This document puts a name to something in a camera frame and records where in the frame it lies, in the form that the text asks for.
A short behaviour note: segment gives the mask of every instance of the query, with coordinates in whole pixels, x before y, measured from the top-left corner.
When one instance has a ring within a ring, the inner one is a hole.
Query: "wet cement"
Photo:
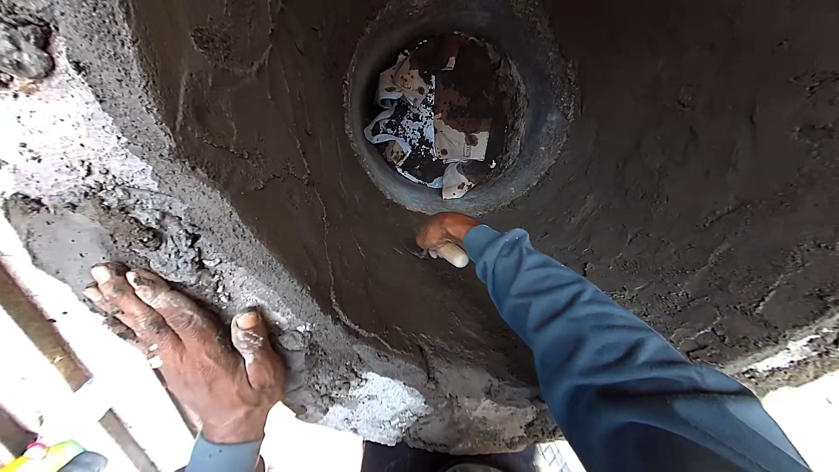
[[[347,142],[344,76],[382,6],[143,0],[128,2],[128,18],[178,158],[226,193],[320,307],[425,367],[438,393],[455,376],[430,359],[533,386],[529,350],[473,269],[411,255],[425,216],[384,198]],[[833,2],[545,10],[580,110],[550,172],[483,220],[527,229],[692,359],[739,361],[833,311]],[[529,427],[549,431],[542,418]]]

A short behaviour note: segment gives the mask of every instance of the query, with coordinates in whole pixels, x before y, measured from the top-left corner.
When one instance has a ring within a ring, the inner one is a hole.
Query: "human hand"
[[[449,243],[463,247],[463,239],[469,230],[480,223],[462,213],[437,213],[428,221],[417,234],[417,245],[420,248],[436,251]]]
[[[95,265],[84,294],[137,335],[134,344],[157,361],[175,397],[203,424],[212,443],[244,443],[264,435],[268,411],[282,401],[285,364],[271,349],[265,321],[247,309],[231,323],[232,352],[219,343],[209,313],[156,274]]]

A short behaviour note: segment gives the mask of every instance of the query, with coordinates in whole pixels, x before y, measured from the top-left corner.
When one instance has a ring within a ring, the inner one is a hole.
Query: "blue sleeve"
[[[522,229],[478,226],[465,246],[533,350],[543,396],[587,472],[809,470],[749,389],[692,364]]]
[[[199,434],[186,472],[253,472],[262,439],[250,443],[215,444]]]

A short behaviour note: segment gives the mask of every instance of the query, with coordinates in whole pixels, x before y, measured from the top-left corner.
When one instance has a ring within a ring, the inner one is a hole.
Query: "trowel handle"
[[[454,243],[448,243],[437,250],[437,255],[448,260],[455,267],[466,267],[469,264],[469,256],[466,251]]]

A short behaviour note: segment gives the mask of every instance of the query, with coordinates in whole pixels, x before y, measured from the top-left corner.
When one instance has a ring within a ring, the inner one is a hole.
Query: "dark clothing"
[[[465,243],[587,472],[809,470],[749,389],[692,364],[522,229],[478,226]]]

